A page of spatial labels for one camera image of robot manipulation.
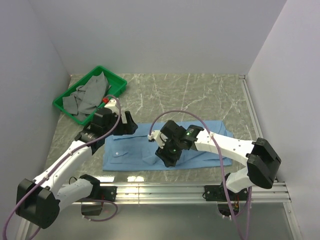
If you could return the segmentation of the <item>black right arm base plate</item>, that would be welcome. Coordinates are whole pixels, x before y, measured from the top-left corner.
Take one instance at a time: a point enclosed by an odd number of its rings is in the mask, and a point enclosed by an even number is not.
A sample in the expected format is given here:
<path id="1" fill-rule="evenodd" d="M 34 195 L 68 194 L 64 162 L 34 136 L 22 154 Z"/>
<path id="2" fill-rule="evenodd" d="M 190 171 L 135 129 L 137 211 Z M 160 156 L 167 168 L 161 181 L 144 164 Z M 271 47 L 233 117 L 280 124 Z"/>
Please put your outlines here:
<path id="1" fill-rule="evenodd" d="M 238 193 L 227 190 L 231 202 L 246 201 L 248 199 L 249 190 L 242 189 Z M 227 197 L 223 185 L 205 185 L 202 197 L 207 202 L 227 202 Z"/>

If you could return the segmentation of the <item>light blue long sleeve shirt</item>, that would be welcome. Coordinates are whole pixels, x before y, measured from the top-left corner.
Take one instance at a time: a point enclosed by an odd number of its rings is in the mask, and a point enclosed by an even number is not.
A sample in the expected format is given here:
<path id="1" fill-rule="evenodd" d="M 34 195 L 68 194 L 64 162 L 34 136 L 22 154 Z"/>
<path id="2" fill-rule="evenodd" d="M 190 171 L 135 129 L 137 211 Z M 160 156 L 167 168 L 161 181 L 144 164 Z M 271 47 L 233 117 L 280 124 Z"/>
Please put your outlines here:
<path id="1" fill-rule="evenodd" d="M 175 167 L 165 167 L 155 155 L 158 145 L 148 141 L 150 123 L 139 123 L 132 135 L 111 135 L 105 139 L 103 171 L 164 171 L 219 167 L 219 156 L 194 150 L 183 151 Z"/>

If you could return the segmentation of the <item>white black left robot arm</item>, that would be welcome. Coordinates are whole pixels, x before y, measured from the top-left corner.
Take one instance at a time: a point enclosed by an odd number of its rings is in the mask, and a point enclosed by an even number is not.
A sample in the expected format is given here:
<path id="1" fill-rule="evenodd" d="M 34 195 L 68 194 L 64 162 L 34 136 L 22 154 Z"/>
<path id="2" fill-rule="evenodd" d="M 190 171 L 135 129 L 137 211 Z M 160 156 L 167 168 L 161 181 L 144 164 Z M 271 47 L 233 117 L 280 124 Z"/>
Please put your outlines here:
<path id="1" fill-rule="evenodd" d="M 101 182 L 83 174 L 74 183 L 63 186 L 72 173 L 104 145 L 108 136 L 132 135 L 138 129 L 129 111 L 117 107 L 99 108 L 93 119 L 74 138 L 66 152 L 33 180 L 23 179 L 17 187 L 14 211 L 42 229 L 48 228 L 67 206 L 82 199 L 101 200 Z"/>

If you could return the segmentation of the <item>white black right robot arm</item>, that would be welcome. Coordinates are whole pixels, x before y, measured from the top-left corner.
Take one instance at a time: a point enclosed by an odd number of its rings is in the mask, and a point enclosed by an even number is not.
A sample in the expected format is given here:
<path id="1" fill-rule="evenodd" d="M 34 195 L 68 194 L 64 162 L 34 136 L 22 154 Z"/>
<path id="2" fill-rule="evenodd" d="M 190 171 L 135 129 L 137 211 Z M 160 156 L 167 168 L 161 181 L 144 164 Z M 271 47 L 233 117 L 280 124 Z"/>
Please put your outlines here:
<path id="1" fill-rule="evenodd" d="M 169 120 L 160 130 L 151 131 L 150 142 L 156 142 L 155 154 L 167 168 L 174 167 L 184 150 L 208 152 L 234 160 L 244 167 L 227 174 L 220 194 L 226 200 L 251 186 L 271 189 L 281 165 L 281 158 L 264 138 L 240 140 L 190 125 L 188 128 Z"/>

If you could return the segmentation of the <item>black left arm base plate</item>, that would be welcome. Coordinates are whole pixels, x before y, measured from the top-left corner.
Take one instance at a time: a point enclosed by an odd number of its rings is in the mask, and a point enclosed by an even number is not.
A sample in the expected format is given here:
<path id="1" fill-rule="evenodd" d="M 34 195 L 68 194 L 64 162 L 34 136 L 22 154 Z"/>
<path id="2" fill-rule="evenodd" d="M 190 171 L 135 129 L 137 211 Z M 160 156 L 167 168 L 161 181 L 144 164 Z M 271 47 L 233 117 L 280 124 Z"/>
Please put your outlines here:
<path id="1" fill-rule="evenodd" d="M 84 197 L 84 199 L 90 200 L 106 200 L 114 202 L 116 200 L 117 187 L 116 186 L 96 186 L 89 196 Z"/>

